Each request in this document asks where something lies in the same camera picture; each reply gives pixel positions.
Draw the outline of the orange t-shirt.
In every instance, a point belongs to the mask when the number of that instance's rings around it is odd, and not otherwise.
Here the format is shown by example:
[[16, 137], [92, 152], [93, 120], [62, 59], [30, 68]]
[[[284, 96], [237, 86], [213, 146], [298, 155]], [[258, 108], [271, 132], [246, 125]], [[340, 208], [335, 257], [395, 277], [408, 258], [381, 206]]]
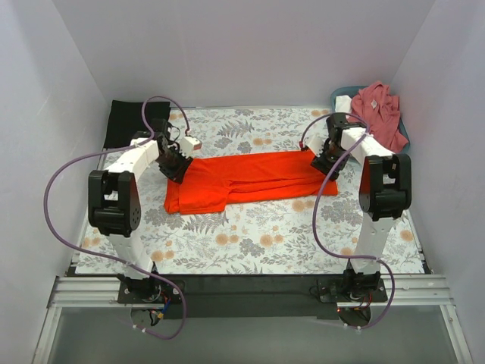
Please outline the orange t-shirt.
[[311, 166], [311, 151], [197, 158], [183, 182], [167, 182], [168, 214], [222, 212], [230, 204], [316, 195], [325, 175]]

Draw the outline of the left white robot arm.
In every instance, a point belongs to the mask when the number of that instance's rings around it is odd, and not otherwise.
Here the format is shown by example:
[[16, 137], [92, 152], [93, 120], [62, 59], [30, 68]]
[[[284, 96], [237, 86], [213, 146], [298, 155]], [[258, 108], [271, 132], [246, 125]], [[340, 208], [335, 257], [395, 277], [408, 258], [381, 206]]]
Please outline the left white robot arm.
[[190, 135], [172, 140], [173, 126], [165, 119], [155, 121], [155, 130], [138, 132], [130, 148], [105, 170], [94, 170], [88, 177], [88, 220], [101, 235], [108, 238], [125, 267], [117, 274], [125, 293], [144, 303], [161, 299], [162, 287], [153, 277], [132, 266], [154, 271], [154, 262], [146, 252], [137, 231], [142, 220], [142, 207], [137, 182], [153, 163], [170, 181], [181, 184], [193, 161], [192, 154], [202, 142]]

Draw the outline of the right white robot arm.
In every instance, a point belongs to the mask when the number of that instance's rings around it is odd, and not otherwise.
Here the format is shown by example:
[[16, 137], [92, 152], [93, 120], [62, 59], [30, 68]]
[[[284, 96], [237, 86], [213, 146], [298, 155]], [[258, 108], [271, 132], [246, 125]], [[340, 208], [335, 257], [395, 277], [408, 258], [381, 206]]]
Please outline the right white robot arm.
[[379, 144], [370, 127], [357, 115], [334, 112], [326, 119], [328, 137], [312, 138], [307, 147], [314, 153], [311, 166], [324, 174], [324, 183], [335, 181], [350, 158], [361, 165], [358, 202], [363, 221], [355, 252], [339, 253], [347, 266], [341, 275], [320, 281], [321, 302], [340, 297], [360, 301], [384, 290], [380, 270], [382, 254], [391, 228], [411, 205], [411, 159]]

